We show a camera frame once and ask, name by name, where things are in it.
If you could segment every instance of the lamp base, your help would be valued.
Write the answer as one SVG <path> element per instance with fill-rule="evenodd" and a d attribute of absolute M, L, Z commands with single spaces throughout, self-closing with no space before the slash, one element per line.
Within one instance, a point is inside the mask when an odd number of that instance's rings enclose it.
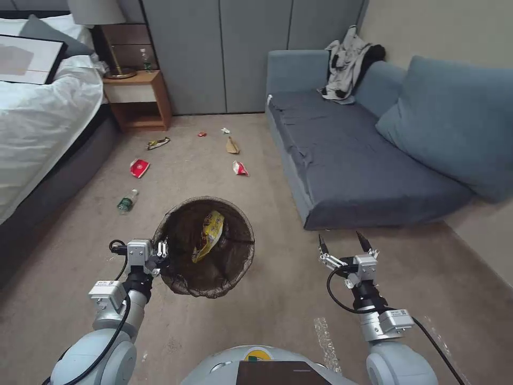
<path fill-rule="evenodd" d="M 121 68 L 120 71 L 113 70 L 107 72 L 105 77 L 107 79 L 127 79 L 132 78 L 135 75 L 137 75 L 137 71 L 133 70 L 132 68 Z"/>

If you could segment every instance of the white bedsheet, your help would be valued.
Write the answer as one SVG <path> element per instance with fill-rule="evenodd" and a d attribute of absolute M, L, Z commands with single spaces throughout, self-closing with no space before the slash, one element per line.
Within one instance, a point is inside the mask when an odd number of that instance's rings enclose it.
<path fill-rule="evenodd" d="M 52 84 L 0 82 L 0 224 L 95 116 L 102 77 L 89 56 L 61 62 Z"/>

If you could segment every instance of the nightstand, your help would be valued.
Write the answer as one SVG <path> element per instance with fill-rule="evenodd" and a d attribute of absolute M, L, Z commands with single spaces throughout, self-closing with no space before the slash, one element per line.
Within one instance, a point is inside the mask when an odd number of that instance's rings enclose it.
<path fill-rule="evenodd" d="M 128 79 L 103 79 L 105 96 L 123 131 L 166 131 L 171 105 L 160 71 L 137 71 Z"/>

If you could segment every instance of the trash bin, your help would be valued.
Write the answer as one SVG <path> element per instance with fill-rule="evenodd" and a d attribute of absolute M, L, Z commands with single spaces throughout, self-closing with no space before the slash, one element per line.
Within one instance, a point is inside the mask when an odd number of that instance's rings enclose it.
<path fill-rule="evenodd" d="M 213 210 L 224 215 L 217 244 L 198 263 L 192 262 L 201 243 L 203 221 Z M 170 266 L 162 269 L 162 280 L 177 294 L 218 298 L 244 276 L 253 262 L 255 238 L 246 215 L 233 203 L 201 196 L 172 208 L 160 223 L 153 244 L 167 239 Z"/>

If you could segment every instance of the framed picture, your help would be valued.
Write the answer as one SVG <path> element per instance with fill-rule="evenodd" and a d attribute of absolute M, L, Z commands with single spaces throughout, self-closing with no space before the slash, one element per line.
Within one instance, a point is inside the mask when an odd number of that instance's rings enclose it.
<path fill-rule="evenodd" d="M 0 80 L 50 84 L 66 48 L 60 41 L 0 35 Z"/>

